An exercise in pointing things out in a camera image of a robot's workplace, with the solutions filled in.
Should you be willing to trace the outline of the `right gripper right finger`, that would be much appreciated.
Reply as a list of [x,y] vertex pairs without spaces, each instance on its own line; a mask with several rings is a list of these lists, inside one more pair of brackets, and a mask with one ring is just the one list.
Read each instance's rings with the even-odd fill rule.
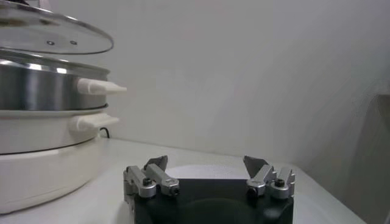
[[258,198],[269,194],[272,198],[286,200],[294,196],[296,175],[289,167],[282,167],[277,173],[274,166],[264,159],[244,156],[244,165],[250,178],[246,181],[250,197]]

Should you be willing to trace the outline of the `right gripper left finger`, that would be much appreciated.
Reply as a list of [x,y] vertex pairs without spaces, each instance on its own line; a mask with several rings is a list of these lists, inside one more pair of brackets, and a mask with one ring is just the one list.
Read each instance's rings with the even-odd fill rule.
[[163,195],[178,196],[179,180],[165,172],[167,164],[168,156],[163,155],[149,159],[142,169],[138,166],[127,166],[123,171],[124,196],[152,198],[156,196],[158,188]]

